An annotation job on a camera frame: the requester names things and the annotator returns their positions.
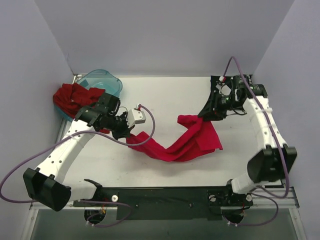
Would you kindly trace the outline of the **bright pink-red t shirt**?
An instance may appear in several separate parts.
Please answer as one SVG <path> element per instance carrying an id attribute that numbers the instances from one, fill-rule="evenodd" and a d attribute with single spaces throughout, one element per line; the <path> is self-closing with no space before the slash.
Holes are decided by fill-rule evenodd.
<path id="1" fill-rule="evenodd" d="M 179 115 L 177 123 L 185 127 L 186 131 L 171 146 L 165 148 L 152 138 L 143 145 L 130 148 L 164 162 L 188 162 L 223 149 L 210 121 L 196 115 Z"/>

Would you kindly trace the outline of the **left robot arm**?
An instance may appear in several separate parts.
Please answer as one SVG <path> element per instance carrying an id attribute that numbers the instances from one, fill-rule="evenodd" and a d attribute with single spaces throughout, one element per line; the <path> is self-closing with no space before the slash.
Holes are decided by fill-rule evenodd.
<path id="1" fill-rule="evenodd" d="M 82 107 L 71 122 L 67 134 L 51 154 L 35 169 L 28 168 L 23 180 L 29 197 L 58 212 L 70 201 L 86 200 L 98 206 L 103 200 L 102 185 L 91 179 L 65 183 L 65 177 L 84 146 L 99 134 L 109 130 L 116 138 L 130 133 L 123 113 L 117 115 L 121 101 L 117 96 L 103 93 L 97 102 Z"/>

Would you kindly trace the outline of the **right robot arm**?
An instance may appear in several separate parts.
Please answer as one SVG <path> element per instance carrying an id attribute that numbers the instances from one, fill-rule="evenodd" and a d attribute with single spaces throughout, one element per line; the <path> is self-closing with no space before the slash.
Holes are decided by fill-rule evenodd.
<path id="1" fill-rule="evenodd" d="M 234 205 L 241 199 L 241 194 L 270 182 L 287 181 L 298 154 L 279 132 L 265 87 L 252 83 L 250 75 L 244 80 L 240 75 L 210 77 L 210 94 L 198 117 L 206 122 L 222 121 L 228 111 L 246 113 L 258 147 L 258 152 L 248 161 L 245 173 L 232 179 L 231 187 L 223 192 L 224 201 Z"/>

